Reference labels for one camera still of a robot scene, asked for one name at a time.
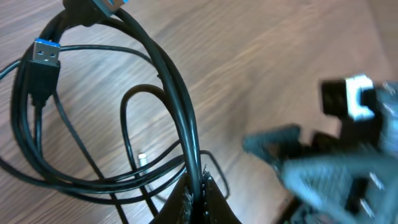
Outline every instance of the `cable bundle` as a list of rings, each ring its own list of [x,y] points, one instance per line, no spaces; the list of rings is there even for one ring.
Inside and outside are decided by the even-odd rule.
[[[123,204],[136,203],[145,200],[152,214],[154,216],[157,215],[158,211],[153,201],[151,200],[151,197],[159,194],[172,183],[177,181],[185,171],[187,171],[189,176],[189,191],[193,195],[194,203],[198,203],[200,201],[202,190],[200,154],[209,155],[211,160],[215,163],[216,168],[220,172],[221,178],[225,183],[225,187],[227,190],[226,197],[228,197],[229,187],[226,183],[226,179],[221,172],[219,165],[215,161],[215,158],[211,155],[210,152],[200,151],[199,149],[197,124],[192,102],[189,97],[187,87],[185,86],[182,77],[179,74],[173,61],[171,61],[170,57],[163,51],[163,49],[159,47],[146,34],[144,29],[138,24],[138,22],[135,21],[134,18],[132,18],[126,11],[124,11],[123,9],[118,9],[115,12],[115,15],[120,18],[120,20],[106,17],[98,21],[98,23],[118,29],[125,34],[131,36],[132,38],[138,40],[145,47],[150,57],[137,50],[125,47],[114,47],[105,45],[65,46],[60,47],[60,51],[112,50],[118,52],[126,52],[143,58],[145,61],[152,64],[159,73],[159,78],[162,81],[164,90],[154,85],[134,86],[123,96],[121,102],[121,129],[123,133],[124,145],[126,147],[127,156],[131,166],[131,171],[114,177],[106,178],[103,176],[100,169],[89,155],[86,147],[77,135],[73,126],[69,122],[67,115],[65,114],[65,110],[63,109],[60,98],[56,92],[58,77],[52,77],[52,73],[54,72],[48,72],[49,65],[46,62],[32,63],[32,61],[34,62],[34,60],[32,60],[32,55],[37,53],[35,52],[36,49],[34,44],[32,44],[26,50],[25,54],[20,60],[12,62],[5,69],[0,71],[0,80],[13,69],[17,68],[11,98],[12,131],[23,155],[25,156],[29,164],[43,177],[43,180],[35,179],[21,173],[2,159],[0,159],[0,166],[8,173],[12,174],[14,177],[17,177],[18,179],[21,179],[30,184],[55,189],[63,194],[67,194],[69,196],[88,202],[115,205],[123,223],[127,223],[127,218],[121,208],[121,205]],[[69,18],[70,16],[67,11],[63,11],[55,16],[42,31],[40,39],[51,41],[53,43],[58,43],[61,39],[62,34],[67,29],[71,29],[75,26],[81,25],[79,23],[76,23],[75,19],[70,20]],[[51,86],[51,84],[49,84],[49,80],[52,80],[51,83],[55,83],[55,86]],[[49,92],[49,95],[53,96],[53,100],[58,109],[60,117],[71,132],[73,138],[77,142],[86,160],[90,163],[90,166],[92,166],[93,170],[99,177],[98,180],[82,180],[74,178],[60,172],[59,170],[54,169],[47,163],[47,161],[44,160],[42,156],[41,134],[42,108],[45,106],[45,102],[49,97],[49,95],[45,95],[46,92]],[[161,102],[163,102],[175,122],[179,140],[174,142],[158,158],[149,162],[145,166],[137,168],[134,162],[134,155],[127,132],[126,108],[129,99],[139,92],[151,93],[155,95],[158,99],[160,99]],[[29,94],[32,96],[32,104],[35,107],[33,134],[29,129],[29,121],[27,119],[27,103]],[[164,165],[156,168],[151,172],[147,171],[148,169],[156,165],[156,163],[161,161],[176,146],[178,146],[178,144],[182,145],[183,155],[171,159]],[[167,174],[172,169],[183,163],[183,167],[170,180],[166,181],[160,187],[157,187],[150,192],[147,191],[146,185],[159,179],[160,177]],[[115,193],[126,192],[138,188],[140,188],[142,192],[141,196],[124,199],[118,199],[115,196]],[[88,196],[87,194],[110,194],[111,199],[92,197]]]

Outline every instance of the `wire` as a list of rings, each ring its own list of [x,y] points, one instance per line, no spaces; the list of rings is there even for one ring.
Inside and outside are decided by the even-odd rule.
[[[6,161],[0,158],[0,167],[6,170],[11,175],[21,179],[30,184],[41,187],[55,189],[63,194],[80,200],[115,205],[123,223],[127,223],[127,218],[123,212],[121,205],[136,203],[145,200],[150,207],[152,214],[157,214],[157,209],[154,206],[151,197],[159,194],[167,187],[172,185],[184,174],[188,172],[189,187],[193,194],[194,202],[198,203],[201,197],[201,161],[200,154],[207,154],[210,159],[215,163],[215,166],[220,173],[221,178],[225,184],[226,196],[229,196],[229,187],[226,178],[221,171],[220,166],[215,161],[215,158],[208,151],[200,151],[198,143],[197,124],[195,113],[193,110],[192,102],[188,94],[187,87],[185,86],[181,74],[179,74],[176,66],[170,57],[158,46],[149,36],[145,33],[144,29],[135,21],[128,13],[120,9],[116,16],[122,21],[116,19],[106,19],[102,24],[110,26],[125,32],[127,35],[137,39],[143,44],[149,56],[138,51],[125,47],[114,47],[106,45],[71,45],[61,47],[61,51],[71,50],[112,50],[117,52],[125,52],[137,55],[144,59],[146,62],[153,65],[159,73],[159,78],[162,81],[164,90],[153,85],[138,85],[132,87],[123,96],[120,108],[121,130],[123,134],[124,145],[126,147],[127,157],[131,166],[131,171],[124,174],[119,174],[114,177],[104,177],[99,167],[95,164],[94,160],[88,153],[83,141],[79,138],[76,130],[73,128],[71,122],[67,118],[65,110],[57,92],[53,93],[53,100],[60,114],[62,121],[71,132],[72,137],[77,142],[84,157],[93,168],[94,172],[99,177],[98,180],[83,180],[66,175],[57,169],[54,169],[48,164],[43,157],[42,151],[42,106],[36,105],[34,116],[34,134],[29,129],[29,120],[27,116],[27,100],[28,100],[28,79],[26,77],[26,65],[30,60],[33,45],[31,45],[20,60],[10,63],[6,68],[0,71],[0,81],[11,71],[17,68],[17,73],[14,79],[11,98],[11,126],[14,137],[29,164],[44,178],[44,180],[35,179],[28,175],[23,174],[19,170],[10,166]],[[65,12],[61,12],[55,16],[43,29],[40,38],[45,40],[52,40],[59,42],[62,34],[72,28],[65,18]],[[136,167],[134,162],[133,150],[129,141],[127,131],[126,109],[127,103],[131,97],[139,92],[148,92],[155,95],[167,108],[172,116],[179,140],[175,141],[170,147],[160,154],[156,159],[150,161],[147,165],[140,168]],[[165,164],[159,166],[151,172],[148,169],[154,167],[162,159],[164,159],[175,147],[179,144],[182,145],[183,155],[177,156]],[[161,186],[153,189],[149,184],[179,165],[183,164],[181,169],[168,181]],[[116,198],[115,193],[126,192],[133,189],[140,188],[142,195],[132,198]],[[88,196],[85,194],[110,194],[111,199],[103,199]]]

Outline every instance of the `brown background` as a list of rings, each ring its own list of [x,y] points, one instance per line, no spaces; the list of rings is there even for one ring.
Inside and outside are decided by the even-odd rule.
[[[288,196],[265,163],[242,152],[245,133],[290,122],[304,127],[303,141],[315,128],[336,133],[337,121],[319,110],[319,79],[358,72],[375,80],[393,77],[374,11],[365,0],[132,0],[124,8],[180,69],[197,114],[201,148],[213,152],[221,164],[231,186],[228,203],[243,223],[271,222]],[[0,65],[20,57],[62,9],[58,1],[1,0]],[[61,43],[142,50],[135,40],[103,26],[70,30]],[[160,86],[154,69],[116,52],[67,52],[60,60],[58,94],[83,142],[105,176],[128,171],[119,104],[138,83]],[[0,83],[0,155],[37,176],[9,127],[12,79],[13,74]],[[149,160],[177,138],[172,119],[153,96],[133,98],[128,121],[135,151],[147,153]],[[96,178],[51,101],[43,135],[44,156],[51,165],[79,178]],[[180,153],[179,147],[170,157]],[[203,163],[221,186],[211,163]],[[123,208],[132,223],[152,218],[144,203]],[[69,198],[0,171],[0,222],[119,223],[119,218],[113,206]]]

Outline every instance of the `black wire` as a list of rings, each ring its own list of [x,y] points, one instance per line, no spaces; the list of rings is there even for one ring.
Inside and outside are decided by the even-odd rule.
[[[135,203],[142,200],[147,201],[148,205],[151,207],[152,200],[151,197],[159,194],[161,191],[166,189],[168,186],[177,181],[186,168],[185,165],[168,181],[162,184],[160,187],[152,190],[150,187],[150,192],[144,188],[144,186],[150,184],[151,182],[162,177],[166,173],[170,172],[172,169],[179,166],[181,163],[186,161],[188,177],[190,179],[190,190],[194,195],[196,202],[200,199],[201,194],[201,162],[200,154],[208,154],[211,160],[215,163],[218,172],[220,172],[221,178],[226,185],[226,197],[229,195],[229,187],[226,182],[225,176],[222,173],[220,166],[215,161],[214,157],[207,151],[199,151],[198,145],[198,134],[197,134],[197,124],[195,119],[195,113],[193,110],[192,102],[188,94],[187,87],[185,86],[181,75],[179,74],[176,66],[170,57],[161,49],[152,39],[148,37],[144,29],[125,11],[119,10],[116,15],[124,22],[118,21],[116,19],[108,19],[103,22],[104,25],[111,26],[125,32],[131,37],[140,41],[146,48],[150,57],[146,56],[144,53],[128,49],[124,47],[113,47],[104,45],[73,45],[62,47],[61,51],[68,50],[113,50],[120,52],[127,52],[135,54],[147,62],[153,64],[159,73],[159,77],[162,80],[165,91],[162,89],[152,86],[152,85],[139,85],[131,88],[123,97],[121,103],[121,126],[123,139],[126,147],[127,156],[132,168],[125,174],[117,175],[114,177],[104,178],[99,168],[94,163],[91,156],[88,154],[83,142],[78,137],[76,131],[74,130],[72,124],[69,122],[60,99],[55,92],[53,94],[55,105],[60,113],[60,116],[67,125],[67,128],[71,132],[73,138],[78,143],[82,153],[86,157],[90,166],[94,169],[99,177],[99,180],[81,180],[71,176],[68,176],[53,167],[51,167],[43,158],[42,154],[42,142],[41,142],[41,132],[42,132],[42,109],[41,107],[35,107],[35,128],[34,137],[29,129],[29,121],[27,119],[27,79],[25,77],[26,63],[30,60],[32,56],[33,45],[31,45],[22,58],[15,62],[10,63],[6,68],[0,71],[0,80],[3,79],[9,72],[13,69],[18,68],[14,79],[14,85],[12,89],[11,98],[11,126],[14,133],[14,137],[24,154],[27,161],[31,166],[45,179],[35,179],[29,177],[17,169],[10,166],[6,161],[0,158],[0,166],[6,170],[11,175],[26,181],[30,184],[38,185],[41,187],[47,187],[60,191],[63,194],[78,198],[80,200],[85,200],[88,202],[102,203],[108,205],[115,205],[119,215],[121,216],[122,222],[127,223],[127,218],[121,208],[122,204]],[[44,28],[40,38],[46,40],[52,40],[53,42],[59,42],[62,34],[70,28],[68,21],[65,18],[65,13],[61,12],[55,16]],[[146,170],[153,167],[162,160],[167,154],[169,154],[179,143],[180,140],[173,143],[168,149],[166,149],[159,157],[149,162],[147,165],[142,166],[137,169],[134,157],[132,153],[132,148],[129,142],[129,136],[127,131],[127,121],[126,121],[126,108],[127,102],[134,94],[146,91],[154,94],[158,97],[163,104],[166,106],[170,112],[173,120],[175,121],[177,132],[180,137],[183,149],[183,155],[177,156],[166,162],[164,165],[158,167],[157,169],[146,173]],[[114,195],[117,192],[125,192],[128,190],[141,188],[143,195],[133,198],[117,199]],[[84,194],[111,194],[112,199],[102,199],[91,197]]]

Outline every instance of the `usb connector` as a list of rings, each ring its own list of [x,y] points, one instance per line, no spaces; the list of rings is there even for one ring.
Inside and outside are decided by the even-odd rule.
[[[74,25],[92,26],[111,17],[129,0],[62,0],[68,21]]]
[[[36,39],[33,46],[33,61],[58,64],[61,45],[43,39]]]
[[[27,64],[29,93],[34,106],[45,106],[48,98],[57,89],[61,64],[58,61],[60,44],[36,39],[32,59]]]

